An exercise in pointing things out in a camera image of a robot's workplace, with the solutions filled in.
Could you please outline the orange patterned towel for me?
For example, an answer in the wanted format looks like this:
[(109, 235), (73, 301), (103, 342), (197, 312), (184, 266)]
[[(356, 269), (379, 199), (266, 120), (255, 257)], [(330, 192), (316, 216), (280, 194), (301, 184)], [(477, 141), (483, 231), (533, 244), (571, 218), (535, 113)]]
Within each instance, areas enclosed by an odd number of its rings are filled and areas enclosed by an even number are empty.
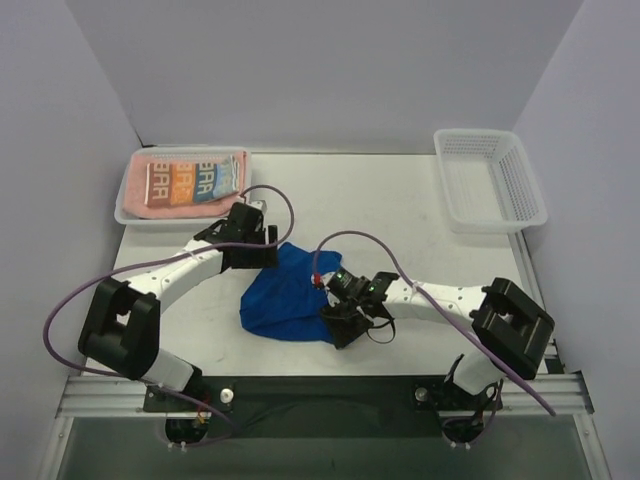
[(144, 204), (152, 209), (197, 206), (237, 194), (240, 165), (232, 156), (153, 161), (146, 166)]

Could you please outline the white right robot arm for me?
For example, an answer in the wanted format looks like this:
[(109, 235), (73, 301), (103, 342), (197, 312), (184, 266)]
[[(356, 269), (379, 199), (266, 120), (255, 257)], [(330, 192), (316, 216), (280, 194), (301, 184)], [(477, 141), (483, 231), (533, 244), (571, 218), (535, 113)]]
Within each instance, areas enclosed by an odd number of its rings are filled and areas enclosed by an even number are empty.
[(369, 280), (340, 268), (316, 275), (314, 283), (328, 294), (321, 318), (338, 349), (374, 328), (376, 319), (460, 325), (476, 343), (455, 362), (447, 381), (471, 396), (506, 377), (500, 363), (524, 381), (535, 379), (555, 328), (544, 309), (504, 278), (489, 286), (453, 287), (407, 282), (392, 272)]

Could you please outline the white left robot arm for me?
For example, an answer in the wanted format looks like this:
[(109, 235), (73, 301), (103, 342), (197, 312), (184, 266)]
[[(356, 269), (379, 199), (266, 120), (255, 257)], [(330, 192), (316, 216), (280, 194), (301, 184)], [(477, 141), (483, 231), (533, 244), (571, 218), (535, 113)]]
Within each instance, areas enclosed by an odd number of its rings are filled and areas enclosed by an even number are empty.
[(80, 353), (130, 380), (201, 396), (201, 369), (160, 348), (161, 316), (191, 289), (229, 269), (277, 266), (278, 229), (264, 225), (265, 213), (263, 202), (235, 203), (169, 263), (123, 281), (99, 282), (79, 336)]

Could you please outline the blue towel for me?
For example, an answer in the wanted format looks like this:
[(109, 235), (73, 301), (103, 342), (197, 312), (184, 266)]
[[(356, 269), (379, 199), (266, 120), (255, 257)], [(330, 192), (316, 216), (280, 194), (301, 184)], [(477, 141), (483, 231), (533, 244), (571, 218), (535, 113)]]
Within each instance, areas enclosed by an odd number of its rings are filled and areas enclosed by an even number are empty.
[(272, 340), (331, 343), (320, 316), (328, 294), (312, 285), (313, 254), (285, 242), (278, 261), (277, 267), (262, 270), (242, 295), (242, 328)]

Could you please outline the pink towel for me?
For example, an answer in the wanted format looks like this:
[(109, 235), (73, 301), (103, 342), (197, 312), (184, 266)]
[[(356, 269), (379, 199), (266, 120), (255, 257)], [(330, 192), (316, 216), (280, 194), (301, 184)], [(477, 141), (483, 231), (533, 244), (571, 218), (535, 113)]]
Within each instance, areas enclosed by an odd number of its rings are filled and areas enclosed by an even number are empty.
[(246, 149), (141, 149), (130, 159), (116, 212), (133, 222), (151, 223), (221, 217), (250, 179), (251, 153)]

